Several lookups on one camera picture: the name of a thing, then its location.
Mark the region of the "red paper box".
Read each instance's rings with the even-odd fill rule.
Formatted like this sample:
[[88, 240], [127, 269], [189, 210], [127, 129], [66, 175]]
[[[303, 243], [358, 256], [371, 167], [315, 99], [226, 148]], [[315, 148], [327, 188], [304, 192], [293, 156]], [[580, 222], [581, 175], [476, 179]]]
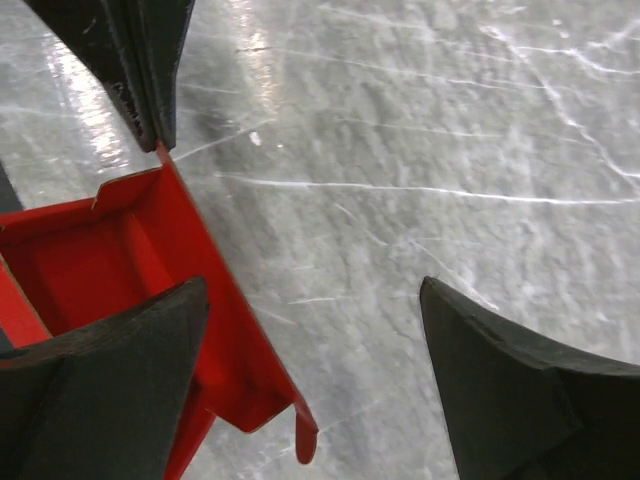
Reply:
[[1, 218], [1, 331], [8, 350], [126, 311], [193, 277], [209, 313], [168, 465], [180, 478], [223, 419], [251, 433], [296, 412], [298, 460], [318, 427], [236, 284], [168, 155], [92, 198]]

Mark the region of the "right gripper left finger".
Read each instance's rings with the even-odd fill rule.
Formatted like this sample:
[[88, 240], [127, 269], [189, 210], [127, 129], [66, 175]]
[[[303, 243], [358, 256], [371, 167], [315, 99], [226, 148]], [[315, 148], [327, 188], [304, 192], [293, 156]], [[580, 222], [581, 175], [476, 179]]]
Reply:
[[193, 277], [1, 354], [4, 479], [161, 479], [207, 325]]

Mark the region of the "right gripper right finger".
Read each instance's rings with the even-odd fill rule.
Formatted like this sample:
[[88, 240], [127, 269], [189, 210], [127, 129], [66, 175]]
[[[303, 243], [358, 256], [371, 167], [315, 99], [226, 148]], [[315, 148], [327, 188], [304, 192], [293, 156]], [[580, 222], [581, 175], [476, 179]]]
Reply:
[[552, 340], [433, 277], [419, 300], [460, 478], [638, 478], [637, 365]]

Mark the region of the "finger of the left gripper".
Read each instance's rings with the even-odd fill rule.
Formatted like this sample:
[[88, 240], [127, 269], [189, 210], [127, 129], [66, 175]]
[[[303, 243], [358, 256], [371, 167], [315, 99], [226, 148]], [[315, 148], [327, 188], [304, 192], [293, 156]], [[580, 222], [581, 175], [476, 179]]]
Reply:
[[31, 0], [26, 5], [100, 82], [141, 150], [156, 147], [126, 1]]
[[177, 72], [194, 0], [127, 3], [146, 110], [153, 135], [166, 149], [176, 145]]

